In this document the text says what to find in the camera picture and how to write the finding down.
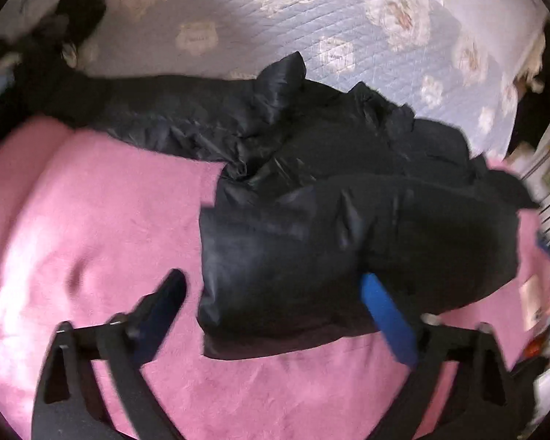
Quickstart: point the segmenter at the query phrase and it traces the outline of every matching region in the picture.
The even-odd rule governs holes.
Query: blue plastic piece
[[[393,355],[401,364],[418,363],[416,334],[406,322],[377,276],[367,273],[361,279],[361,299],[383,333]]]

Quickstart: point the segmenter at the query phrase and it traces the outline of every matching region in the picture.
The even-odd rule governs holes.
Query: bedding
[[[236,362],[202,356],[195,313],[202,288],[198,216],[215,196],[221,164],[149,153],[87,129],[37,117],[0,148],[0,410],[30,438],[33,395],[55,326],[102,323],[154,290],[173,267],[188,275],[182,313],[144,368],[186,438],[364,438],[407,369],[379,333],[276,357]],[[543,296],[550,262],[535,245],[537,213],[520,213],[514,280],[443,315],[447,324],[491,323],[508,367],[524,331],[520,286],[533,275]],[[131,428],[105,370],[98,381],[115,425]],[[420,427],[437,421],[453,367]]]
[[[68,67],[48,36],[79,41],[77,30],[98,21],[89,11],[73,17],[71,2],[103,13],[97,0],[61,0],[14,45],[23,61],[9,95],[71,127],[227,163],[219,217],[202,224],[206,355],[261,357],[373,332],[358,295],[362,270],[419,314],[477,301],[515,275],[516,210],[537,205],[519,180],[470,159],[458,129],[415,118],[363,82],[344,93],[309,81],[298,52],[252,80],[89,77]],[[67,28],[54,23],[64,17]],[[261,228],[237,226],[238,218]]]
[[[106,0],[98,30],[69,61],[93,76],[186,74],[248,79],[299,51],[307,77],[359,81],[420,117],[462,129],[473,154],[503,157],[517,93],[509,75],[435,0]],[[15,39],[51,0],[10,0]]]

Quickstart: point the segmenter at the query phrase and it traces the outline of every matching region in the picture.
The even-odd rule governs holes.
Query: quilted mattress cover
[[[50,0],[11,0],[0,35],[20,34]],[[299,51],[308,78],[359,81],[418,116],[460,127],[474,153],[505,155],[517,93],[472,34],[435,0],[106,0],[73,55],[91,74],[250,78]]]

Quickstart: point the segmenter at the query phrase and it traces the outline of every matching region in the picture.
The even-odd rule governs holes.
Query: black clothing pile
[[[67,19],[83,7],[66,6]],[[54,32],[72,33],[89,32]],[[470,159],[458,129],[416,119],[362,82],[343,93],[309,81],[299,53],[249,81],[92,78],[65,64],[53,38],[32,42],[6,96],[13,107],[226,162],[200,217],[207,356],[375,331],[359,298],[365,272],[413,313],[472,303],[516,274],[516,211],[537,207],[521,182]]]

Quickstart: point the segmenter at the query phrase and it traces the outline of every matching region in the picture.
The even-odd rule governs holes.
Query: fuzzy pink fabric
[[[212,203],[220,170],[41,117],[0,148],[0,410],[23,439],[56,324],[94,325],[131,310],[173,267],[188,275],[188,298],[144,374],[186,438],[355,440],[383,416],[407,369],[379,334],[246,361],[201,356],[198,213]],[[444,316],[464,327],[491,323],[509,366],[530,337],[518,287],[533,273],[550,278],[534,243],[537,226],[537,213],[521,214],[515,280]],[[97,368],[116,426],[133,434]],[[444,371],[419,433],[432,429],[443,406],[452,368]]]

